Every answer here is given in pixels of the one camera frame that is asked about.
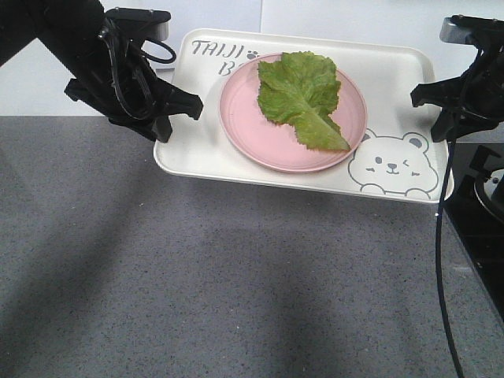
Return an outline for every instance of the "white background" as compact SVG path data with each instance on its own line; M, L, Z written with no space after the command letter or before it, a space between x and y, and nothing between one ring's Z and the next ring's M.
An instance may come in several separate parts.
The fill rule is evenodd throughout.
M102 0L114 6L165 9L172 14L169 44L193 28L224 28L362 43L410 46L432 61L436 78L458 76L476 49L442 43L444 17L504 20L502 0ZM98 115L63 93L71 75L34 41L0 68L0 115Z

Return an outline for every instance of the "speckled gray surface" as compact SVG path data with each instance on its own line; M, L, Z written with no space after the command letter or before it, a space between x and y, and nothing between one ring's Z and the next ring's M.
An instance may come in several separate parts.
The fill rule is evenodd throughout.
M435 207L170 176L100 117L0 118L0 376L452 377ZM467 377L504 332L446 222Z

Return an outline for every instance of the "bear illustration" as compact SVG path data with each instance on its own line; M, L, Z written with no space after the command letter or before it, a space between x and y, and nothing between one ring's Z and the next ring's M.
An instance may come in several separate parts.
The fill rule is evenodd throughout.
M397 138L368 129L348 172L363 192L430 199L439 177L428 160L428 148L428 140L416 132Z

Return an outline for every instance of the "green lettuce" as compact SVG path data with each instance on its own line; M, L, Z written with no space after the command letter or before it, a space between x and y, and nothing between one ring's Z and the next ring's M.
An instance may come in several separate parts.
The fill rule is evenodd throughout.
M266 119L294 126L298 142L308 149L350 149L329 117L341 87L330 58L309 51L283 53L279 61L259 62L259 80L258 104Z

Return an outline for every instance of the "black mechanical part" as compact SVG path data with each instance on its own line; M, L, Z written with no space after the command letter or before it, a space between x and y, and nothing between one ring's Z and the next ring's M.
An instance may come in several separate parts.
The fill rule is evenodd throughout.
M474 195L494 218L504 223L504 169L495 168L491 163L492 158L501 157L492 149L479 145L469 167L478 172L473 180Z
M175 52L165 38L171 16L165 11L111 9L99 0L0 0L0 66L33 39L40 41L75 76L65 93L150 140L167 142L168 116L198 119L203 104L159 79L142 50L146 40Z
M419 84L412 92L413 106L434 104L442 108L432 126L434 142L492 130L504 121L504 22L461 15L445 19L441 39L471 44L482 54L471 66L472 77L460 104L461 90L469 69L460 77L437 83ZM460 120L455 120L460 112Z

